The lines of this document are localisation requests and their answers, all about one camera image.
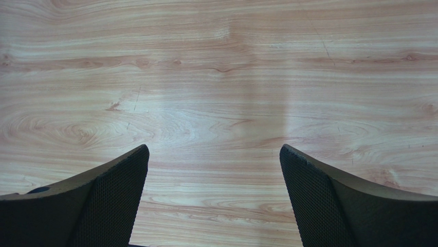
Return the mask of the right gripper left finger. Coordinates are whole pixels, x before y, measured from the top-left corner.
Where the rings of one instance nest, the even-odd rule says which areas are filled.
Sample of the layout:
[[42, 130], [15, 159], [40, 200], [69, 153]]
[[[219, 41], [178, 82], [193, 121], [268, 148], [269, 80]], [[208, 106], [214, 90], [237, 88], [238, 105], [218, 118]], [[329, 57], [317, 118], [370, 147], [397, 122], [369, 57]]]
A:
[[129, 246], [149, 150], [25, 194], [1, 196], [1, 246]]

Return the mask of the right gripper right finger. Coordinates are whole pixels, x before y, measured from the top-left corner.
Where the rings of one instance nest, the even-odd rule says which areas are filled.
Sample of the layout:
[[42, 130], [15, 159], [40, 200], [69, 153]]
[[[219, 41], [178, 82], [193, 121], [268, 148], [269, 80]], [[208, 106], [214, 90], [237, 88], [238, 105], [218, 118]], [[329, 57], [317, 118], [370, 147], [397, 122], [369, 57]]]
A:
[[380, 185], [283, 145], [304, 246], [437, 246], [437, 197]]

